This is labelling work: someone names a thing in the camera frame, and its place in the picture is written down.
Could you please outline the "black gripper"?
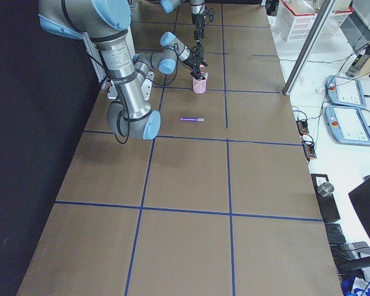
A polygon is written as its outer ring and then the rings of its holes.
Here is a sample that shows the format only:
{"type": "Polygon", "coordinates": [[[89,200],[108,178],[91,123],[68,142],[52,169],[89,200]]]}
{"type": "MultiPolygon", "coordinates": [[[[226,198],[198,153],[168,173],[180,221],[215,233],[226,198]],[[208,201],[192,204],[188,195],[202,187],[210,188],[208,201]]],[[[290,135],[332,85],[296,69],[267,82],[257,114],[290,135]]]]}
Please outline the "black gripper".
{"type": "Polygon", "coordinates": [[[196,47],[200,47],[200,40],[204,39],[206,12],[194,15],[194,38],[196,47]]]}
{"type": "Polygon", "coordinates": [[[189,57],[184,61],[184,64],[191,69],[191,76],[193,78],[196,78],[196,80],[204,80],[204,72],[201,72],[201,69],[198,67],[199,64],[207,66],[204,58],[204,47],[192,47],[189,57]]]}

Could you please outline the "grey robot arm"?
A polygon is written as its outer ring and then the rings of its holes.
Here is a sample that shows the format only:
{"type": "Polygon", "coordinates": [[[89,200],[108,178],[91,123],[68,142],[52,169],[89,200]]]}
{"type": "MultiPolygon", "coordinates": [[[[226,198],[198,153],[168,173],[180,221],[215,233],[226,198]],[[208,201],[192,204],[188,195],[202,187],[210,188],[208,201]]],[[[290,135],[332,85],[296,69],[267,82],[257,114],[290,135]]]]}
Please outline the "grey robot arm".
{"type": "Polygon", "coordinates": [[[160,113],[153,110],[142,92],[151,69],[169,75],[181,62],[196,80],[204,80],[207,66],[204,47],[205,18],[213,17],[204,1],[191,1],[196,45],[187,47],[171,32],[160,38],[161,52],[131,55],[126,42],[131,24],[128,1],[39,1],[40,25],[48,33],[71,39],[88,34],[104,61],[103,69],[117,90],[107,111],[107,123],[116,137],[154,139],[160,130],[160,113]]]}
{"type": "Polygon", "coordinates": [[[205,19],[209,18],[209,22],[214,19],[215,11],[207,9],[205,1],[141,1],[141,11],[139,17],[141,21],[153,23],[168,23],[170,20],[165,20],[164,15],[177,13],[189,8],[193,27],[193,39],[195,47],[203,47],[201,41],[204,39],[205,19]]]}

